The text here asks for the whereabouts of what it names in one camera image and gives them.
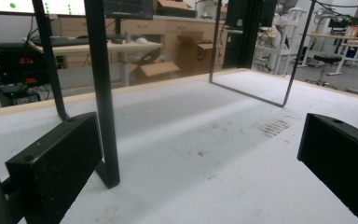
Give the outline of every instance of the office chair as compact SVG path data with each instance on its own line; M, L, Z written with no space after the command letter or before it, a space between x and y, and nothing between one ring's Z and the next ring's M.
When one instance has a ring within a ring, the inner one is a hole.
M338 63L342 60L342 57L339 55L327 55L327 54L319 54L319 55L315 55L313 56L313 59L318 61L318 62L323 62L324 65L322 67L322 71L321 71L321 75L319 76L318 80L309 80L306 79L305 81L308 83L312 83L312 84L316 84L318 86L323 86L323 87L330 87L333 88L334 90L337 89L337 86L329 84L328 82L324 81L324 74L325 74L325 67L327 64L332 65L333 63Z

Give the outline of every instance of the monitor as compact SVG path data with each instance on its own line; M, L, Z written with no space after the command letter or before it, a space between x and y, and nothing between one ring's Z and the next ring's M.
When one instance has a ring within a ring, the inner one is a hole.
M85 16L84 0L43 0L46 14L60 16ZM106 18L153 18L153 0L104 0ZM33 15L32 0L0 0L0 14Z
M228 1L226 25L233 28L241 28L244 23L245 13L251 0ZM264 0L260 15L260 26L270 27L274 19L277 0Z

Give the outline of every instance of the floor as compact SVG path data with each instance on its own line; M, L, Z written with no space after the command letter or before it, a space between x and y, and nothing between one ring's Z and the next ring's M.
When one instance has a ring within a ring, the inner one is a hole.
M293 63L289 64L289 68L287 72L288 74L292 74L293 66L294 66ZM306 79L317 80L319 78L321 70L322 70L321 66L299 67L296 70L295 80L298 81L305 81ZM326 66L327 72L333 72L335 70L336 70L336 65ZM324 81L336 85L339 91L346 91L346 92L352 91L352 93L358 94L358 63L355 66L350 66L349 64L344 65L341 71L342 74L338 76L324 76ZM79 84L79 88L73 88L74 87L73 83L71 83L70 85L65 83L67 80L71 80L71 79L72 78L65 78L62 80L62 86L65 87L62 90L63 96L71 96L71 95L93 91L92 85L87 84L90 81L91 76L76 78L76 80L80 79L81 82L81 84ZM39 93L41 100L52 99L51 87L49 85L47 85L46 88L45 87L33 88L33 91Z

